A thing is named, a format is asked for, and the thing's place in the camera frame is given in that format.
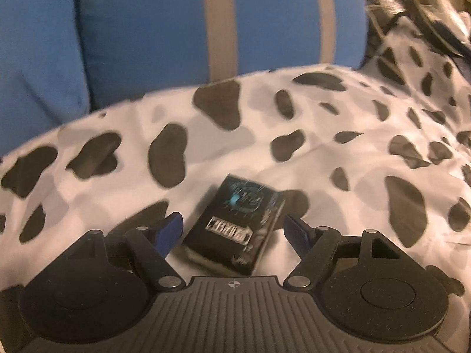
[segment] metal screw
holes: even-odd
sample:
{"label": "metal screw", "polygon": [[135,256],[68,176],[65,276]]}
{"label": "metal screw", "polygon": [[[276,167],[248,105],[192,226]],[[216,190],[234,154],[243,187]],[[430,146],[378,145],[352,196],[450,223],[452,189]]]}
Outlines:
{"label": "metal screw", "polygon": [[304,276],[291,276],[288,279],[288,284],[296,288],[305,288],[311,283],[307,277]]}
{"label": "metal screw", "polygon": [[164,276],[159,279],[159,285],[164,288],[175,288],[181,284],[181,278],[176,276]]}

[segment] blue pillow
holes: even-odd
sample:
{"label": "blue pillow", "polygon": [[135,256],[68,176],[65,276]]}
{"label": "blue pillow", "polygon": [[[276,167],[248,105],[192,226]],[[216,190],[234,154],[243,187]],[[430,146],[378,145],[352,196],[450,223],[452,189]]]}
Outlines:
{"label": "blue pillow", "polygon": [[88,110],[74,0],[0,0],[0,155]]}
{"label": "blue pillow", "polygon": [[229,77],[320,61],[356,68],[366,45],[364,0],[79,0],[79,11],[98,107],[213,81],[215,52]]}

